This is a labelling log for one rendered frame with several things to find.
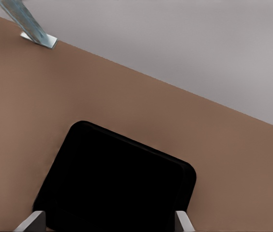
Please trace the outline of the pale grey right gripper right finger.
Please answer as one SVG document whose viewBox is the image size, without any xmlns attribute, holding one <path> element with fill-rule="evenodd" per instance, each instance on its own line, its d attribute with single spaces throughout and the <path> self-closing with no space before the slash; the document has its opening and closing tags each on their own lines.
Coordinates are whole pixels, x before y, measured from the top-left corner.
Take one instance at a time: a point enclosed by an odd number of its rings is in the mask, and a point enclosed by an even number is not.
<svg viewBox="0 0 273 232">
<path fill-rule="evenodd" d="M 175 232 L 195 232 L 185 211 L 175 211 Z"/>
</svg>

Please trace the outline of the black rectangular tray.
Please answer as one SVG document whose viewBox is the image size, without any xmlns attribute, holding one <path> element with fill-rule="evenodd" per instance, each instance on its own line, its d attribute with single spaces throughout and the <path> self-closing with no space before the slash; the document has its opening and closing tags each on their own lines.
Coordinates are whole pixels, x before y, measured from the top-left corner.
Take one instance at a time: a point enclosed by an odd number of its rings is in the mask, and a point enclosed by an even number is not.
<svg viewBox="0 0 273 232">
<path fill-rule="evenodd" d="M 87 121 L 75 123 L 39 190 L 56 232 L 174 232 L 197 175 L 187 162 Z"/>
</svg>

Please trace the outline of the silver frame post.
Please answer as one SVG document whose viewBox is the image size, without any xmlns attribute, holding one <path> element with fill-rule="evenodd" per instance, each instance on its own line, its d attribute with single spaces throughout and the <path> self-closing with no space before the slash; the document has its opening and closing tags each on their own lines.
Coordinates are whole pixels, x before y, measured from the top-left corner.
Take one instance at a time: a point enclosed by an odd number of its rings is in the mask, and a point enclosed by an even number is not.
<svg viewBox="0 0 273 232">
<path fill-rule="evenodd" d="M 22 0 L 0 0 L 0 7 L 22 29 L 22 38 L 49 49 L 55 47 L 58 39 L 42 29 Z"/>
</svg>

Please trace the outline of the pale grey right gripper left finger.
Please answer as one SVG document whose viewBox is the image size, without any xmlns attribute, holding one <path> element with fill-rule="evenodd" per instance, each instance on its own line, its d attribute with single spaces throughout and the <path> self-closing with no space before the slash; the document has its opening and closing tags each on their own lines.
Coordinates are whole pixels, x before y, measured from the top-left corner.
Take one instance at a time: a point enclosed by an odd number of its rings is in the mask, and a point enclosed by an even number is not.
<svg viewBox="0 0 273 232">
<path fill-rule="evenodd" d="M 45 211 L 34 211 L 14 232 L 46 232 L 46 213 Z"/>
</svg>

